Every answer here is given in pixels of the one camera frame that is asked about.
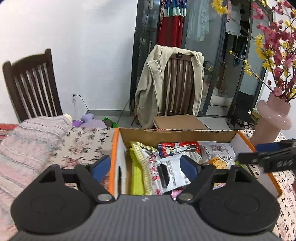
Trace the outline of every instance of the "gray ribbed surface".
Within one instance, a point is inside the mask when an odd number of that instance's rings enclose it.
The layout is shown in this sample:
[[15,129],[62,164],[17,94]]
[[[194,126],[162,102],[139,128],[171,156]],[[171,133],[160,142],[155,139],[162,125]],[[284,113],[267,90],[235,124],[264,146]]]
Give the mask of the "gray ribbed surface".
[[170,196],[120,196],[112,204],[98,205],[91,217],[69,232],[40,236],[24,232],[11,241],[279,241],[272,233],[233,236],[217,231],[190,205]]

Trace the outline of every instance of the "beige jacket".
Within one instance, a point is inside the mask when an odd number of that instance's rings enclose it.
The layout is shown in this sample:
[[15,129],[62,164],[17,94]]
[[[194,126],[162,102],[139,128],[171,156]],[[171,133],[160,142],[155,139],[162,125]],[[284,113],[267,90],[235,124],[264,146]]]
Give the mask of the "beige jacket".
[[192,112],[193,115],[198,113],[202,98],[204,57],[201,53],[191,50],[155,45],[146,59],[135,94],[138,120],[143,128],[152,128],[153,118],[158,115],[162,100],[165,66],[170,56],[177,53],[193,55],[191,62],[194,73],[195,100]]

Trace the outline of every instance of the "black round disc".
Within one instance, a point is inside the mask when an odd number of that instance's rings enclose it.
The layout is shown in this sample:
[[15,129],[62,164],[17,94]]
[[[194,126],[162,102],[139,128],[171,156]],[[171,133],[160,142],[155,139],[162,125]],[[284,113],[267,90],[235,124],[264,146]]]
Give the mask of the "black round disc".
[[36,234],[71,230],[85,222],[91,211],[91,201],[84,193],[51,183],[25,190],[11,206],[18,230]]
[[210,191],[200,200],[199,210],[212,227],[237,235],[271,231],[280,211],[277,200],[266,189],[251,183]]

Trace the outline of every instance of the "chair backrest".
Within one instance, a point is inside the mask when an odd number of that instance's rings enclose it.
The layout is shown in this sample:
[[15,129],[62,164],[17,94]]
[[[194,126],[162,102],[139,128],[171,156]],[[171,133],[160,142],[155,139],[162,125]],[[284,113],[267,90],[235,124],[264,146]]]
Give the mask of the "chair backrest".
[[236,98],[236,108],[249,111],[252,107],[253,102],[254,102],[253,95],[248,95],[241,91],[238,92],[237,98]]
[[194,94],[191,56],[172,54],[165,67],[159,116],[192,115]]
[[3,74],[20,121],[40,115],[62,115],[50,49],[13,64],[5,62]]

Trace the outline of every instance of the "baseboard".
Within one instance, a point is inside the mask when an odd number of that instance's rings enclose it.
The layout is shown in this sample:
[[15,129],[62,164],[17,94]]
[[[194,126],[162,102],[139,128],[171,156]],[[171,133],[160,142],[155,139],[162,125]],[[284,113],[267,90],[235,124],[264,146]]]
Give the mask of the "baseboard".
[[[99,116],[120,116],[122,113],[122,110],[94,110],[90,109],[90,113],[93,115],[99,115]],[[122,116],[130,116],[129,110],[124,110],[122,113]]]

